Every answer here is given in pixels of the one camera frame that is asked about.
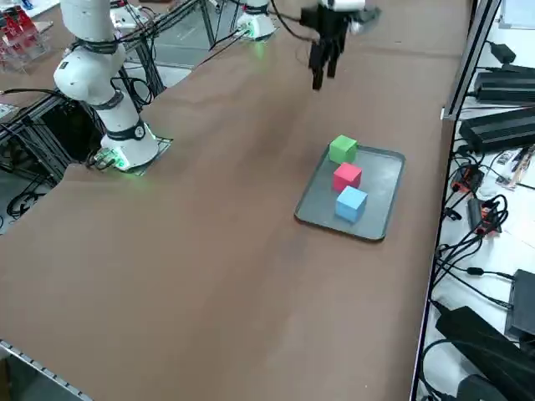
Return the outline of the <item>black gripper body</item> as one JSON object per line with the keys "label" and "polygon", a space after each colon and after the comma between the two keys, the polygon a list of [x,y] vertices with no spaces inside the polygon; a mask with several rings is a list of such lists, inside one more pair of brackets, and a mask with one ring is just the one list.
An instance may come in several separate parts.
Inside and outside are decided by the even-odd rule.
{"label": "black gripper body", "polygon": [[316,4],[301,8],[300,24],[317,32],[321,40],[331,40],[345,35],[349,16],[348,12]]}

